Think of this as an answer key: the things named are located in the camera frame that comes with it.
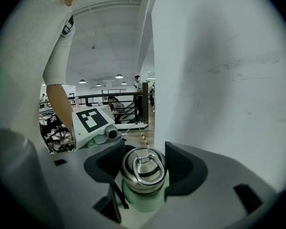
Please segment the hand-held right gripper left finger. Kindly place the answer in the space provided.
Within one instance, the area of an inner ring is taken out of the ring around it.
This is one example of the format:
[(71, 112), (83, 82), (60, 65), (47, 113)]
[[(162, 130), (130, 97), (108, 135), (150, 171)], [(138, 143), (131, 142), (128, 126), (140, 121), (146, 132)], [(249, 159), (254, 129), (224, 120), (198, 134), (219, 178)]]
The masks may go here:
[(0, 204), (7, 226), (24, 229), (119, 229), (111, 219), (111, 184), (124, 141), (50, 154), (0, 128)]

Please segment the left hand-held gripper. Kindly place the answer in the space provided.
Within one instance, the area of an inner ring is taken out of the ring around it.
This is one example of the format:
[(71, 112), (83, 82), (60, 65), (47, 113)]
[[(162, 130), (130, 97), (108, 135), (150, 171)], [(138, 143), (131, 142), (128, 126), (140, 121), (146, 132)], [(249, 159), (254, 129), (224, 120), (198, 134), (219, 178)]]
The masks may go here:
[[(115, 121), (100, 107), (79, 108), (72, 113), (72, 135), (76, 150), (101, 146), (120, 141), (122, 133), (115, 126)], [(136, 147), (124, 146), (124, 154)], [(122, 222), (119, 204), (123, 209), (129, 209), (125, 196), (118, 185), (111, 184), (110, 215), (117, 223)]]

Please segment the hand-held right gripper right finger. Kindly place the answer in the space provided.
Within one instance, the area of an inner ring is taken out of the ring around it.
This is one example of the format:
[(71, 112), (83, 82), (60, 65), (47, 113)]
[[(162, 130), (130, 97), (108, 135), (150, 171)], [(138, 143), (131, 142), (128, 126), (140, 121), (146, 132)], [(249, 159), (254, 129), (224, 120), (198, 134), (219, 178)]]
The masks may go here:
[(165, 143), (169, 172), (159, 229), (249, 228), (279, 193), (241, 162), (199, 148)]

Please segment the silver metal bottle lid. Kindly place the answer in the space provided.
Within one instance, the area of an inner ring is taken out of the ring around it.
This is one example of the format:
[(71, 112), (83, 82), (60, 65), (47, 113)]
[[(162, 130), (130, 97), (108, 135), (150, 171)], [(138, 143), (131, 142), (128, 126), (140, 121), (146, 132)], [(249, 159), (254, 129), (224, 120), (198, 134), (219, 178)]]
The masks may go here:
[(127, 187), (137, 194), (156, 193), (163, 186), (166, 173), (165, 156), (154, 148), (134, 148), (122, 159), (121, 175)]

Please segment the person's left forearm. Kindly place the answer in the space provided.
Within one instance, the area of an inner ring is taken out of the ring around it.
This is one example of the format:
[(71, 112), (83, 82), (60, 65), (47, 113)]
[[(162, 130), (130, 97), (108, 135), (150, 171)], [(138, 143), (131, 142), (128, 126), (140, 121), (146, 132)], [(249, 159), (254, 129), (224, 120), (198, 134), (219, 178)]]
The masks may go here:
[(48, 100), (53, 108), (53, 111), (65, 127), (72, 133), (72, 106), (69, 102), (69, 98), (61, 84), (48, 85), (46, 88)]

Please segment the yellow black floor tape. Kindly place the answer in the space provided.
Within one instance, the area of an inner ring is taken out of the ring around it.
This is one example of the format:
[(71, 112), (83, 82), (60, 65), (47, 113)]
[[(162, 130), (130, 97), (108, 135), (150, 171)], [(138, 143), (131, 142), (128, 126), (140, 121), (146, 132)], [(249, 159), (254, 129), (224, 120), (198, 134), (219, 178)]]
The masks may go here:
[(149, 143), (148, 143), (148, 141), (147, 141), (147, 139), (146, 139), (146, 137), (145, 137), (144, 133), (142, 132), (142, 130), (141, 130), (141, 129), (139, 129), (139, 131), (140, 131), (140, 133), (141, 133), (141, 136), (142, 136), (142, 139), (143, 139), (144, 146), (145, 146), (145, 147), (147, 147), (147, 148), (150, 148)]

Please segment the black mesh desk chair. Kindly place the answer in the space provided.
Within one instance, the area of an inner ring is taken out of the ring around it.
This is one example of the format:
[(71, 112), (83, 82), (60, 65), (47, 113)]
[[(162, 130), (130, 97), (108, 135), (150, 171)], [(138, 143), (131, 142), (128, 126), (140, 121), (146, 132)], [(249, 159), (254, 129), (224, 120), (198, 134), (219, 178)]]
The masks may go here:
[(70, 131), (59, 119), (52, 117), (43, 125), (40, 123), (41, 136), (50, 153), (61, 153), (69, 150), (72, 141)]

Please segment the black stair railing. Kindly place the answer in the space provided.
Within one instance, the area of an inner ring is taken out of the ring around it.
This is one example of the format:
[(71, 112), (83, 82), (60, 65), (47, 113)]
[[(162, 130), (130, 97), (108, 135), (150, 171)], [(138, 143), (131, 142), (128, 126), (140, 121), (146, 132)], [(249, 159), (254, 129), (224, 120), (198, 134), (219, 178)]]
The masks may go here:
[[(138, 110), (136, 106), (136, 96), (143, 97), (143, 117), (138, 119)], [(121, 124), (116, 124), (120, 129), (123, 125), (129, 126), (131, 129), (145, 128), (149, 124), (149, 89), (148, 83), (143, 83), (143, 92), (138, 93), (136, 90), (129, 92), (127, 89), (102, 90), (100, 94), (88, 94), (76, 96), (73, 98), (73, 106), (79, 107), (100, 107), (113, 120), (113, 113), (108, 105), (108, 97), (115, 96), (124, 104), (124, 114), (121, 116)]]

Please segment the person's white shirt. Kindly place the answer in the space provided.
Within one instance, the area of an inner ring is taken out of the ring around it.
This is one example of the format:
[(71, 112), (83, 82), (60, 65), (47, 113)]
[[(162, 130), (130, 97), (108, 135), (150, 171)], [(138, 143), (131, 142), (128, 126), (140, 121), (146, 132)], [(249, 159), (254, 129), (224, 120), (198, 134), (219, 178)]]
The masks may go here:
[(0, 127), (46, 145), (39, 123), (41, 85), (66, 83), (75, 32), (64, 0), (21, 0), (0, 31)]

